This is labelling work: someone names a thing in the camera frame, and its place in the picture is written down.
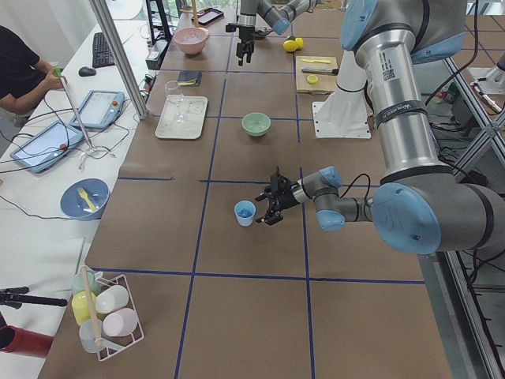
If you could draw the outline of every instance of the green bowl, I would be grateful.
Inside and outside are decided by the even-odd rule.
[[[270,118],[263,113],[249,113],[242,119],[242,128],[249,136],[263,136],[270,129]]]

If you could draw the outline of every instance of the black tripod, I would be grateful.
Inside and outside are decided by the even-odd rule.
[[[5,288],[0,290],[0,306],[11,306],[18,310],[23,303],[41,304],[44,306],[66,306],[68,303],[64,298],[43,298],[40,296],[25,295],[29,291],[30,288],[28,287]]]

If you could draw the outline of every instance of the hand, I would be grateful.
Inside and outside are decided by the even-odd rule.
[[[45,84],[47,86],[47,89],[61,89],[63,88],[63,83],[61,81],[61,78],[56,75],[56,71],[54,71],[54,68],[50,69],[47,74],[46,78],[44,79]]]

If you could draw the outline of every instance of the keyboard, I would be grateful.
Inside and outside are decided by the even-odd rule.
[[[102,32],[98,32],[93,36],[93,67],[98,69],[99,67],[113,65],[114,57],[109,50],[105,35]]]

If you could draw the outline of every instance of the red object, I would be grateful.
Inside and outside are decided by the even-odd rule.
[[[46,358],[53,343],[53,337],[30,332],[15,326],[0,328],[0,351]]]

